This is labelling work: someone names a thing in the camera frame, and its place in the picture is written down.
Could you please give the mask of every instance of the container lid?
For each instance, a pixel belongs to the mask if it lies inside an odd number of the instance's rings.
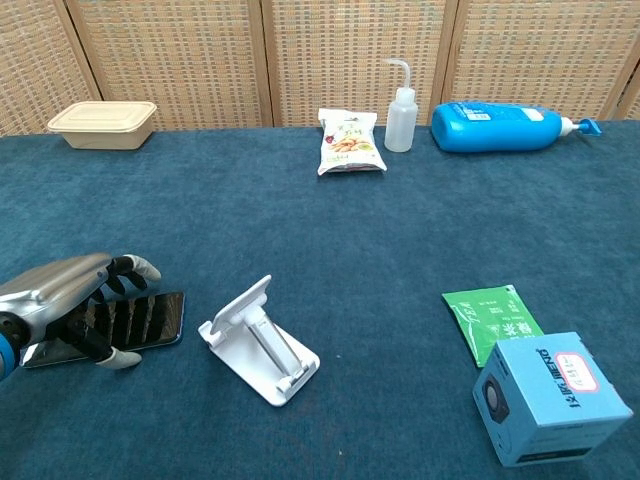
[[[155,112],[152,102],[74,103],[47,124],[52,132],[133,132]]]

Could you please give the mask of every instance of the wash bottle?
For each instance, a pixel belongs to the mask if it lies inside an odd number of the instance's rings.
[[[447,152],[538,150],[574,130],[602,133],[593,120],[573,123],[546,108],[500,103],[443,103],[431,122],[433,138]]]
[[[389,58],[387,63],[400,65],[404,69],[404,87],[398,88],[396,99],[389,105],[384,146],[392,152],[406,152],[413,143],[413,132],[418,118],[418,106],[415,103],[416,91],[409,87],[411,72],[407,62]]]

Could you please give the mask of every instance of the phone holder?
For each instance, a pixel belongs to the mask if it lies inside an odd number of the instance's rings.
[[[279,407],[311,378],[320,359],[275,325],[262,306],[271,275],[267,275],[220,310],[198,333],[209,350],[271,405]]]

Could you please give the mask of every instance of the smartphone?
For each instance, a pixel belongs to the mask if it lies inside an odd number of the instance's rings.
[[[184,323],[184,293],[89,305],[87,325],[95,328],[118,350],[131,351],[178,342]],[[22,356],[25,368],[43,367],[87,358],[60,339],[31,345]]]

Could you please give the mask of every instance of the speaker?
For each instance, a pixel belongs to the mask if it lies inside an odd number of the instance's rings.
[[[509,416],[509,405],[502,393],[502,388],[493,375],[489,375],[482,386],[484,401],[489,408],[489,415],[496,423],[502,423]]]

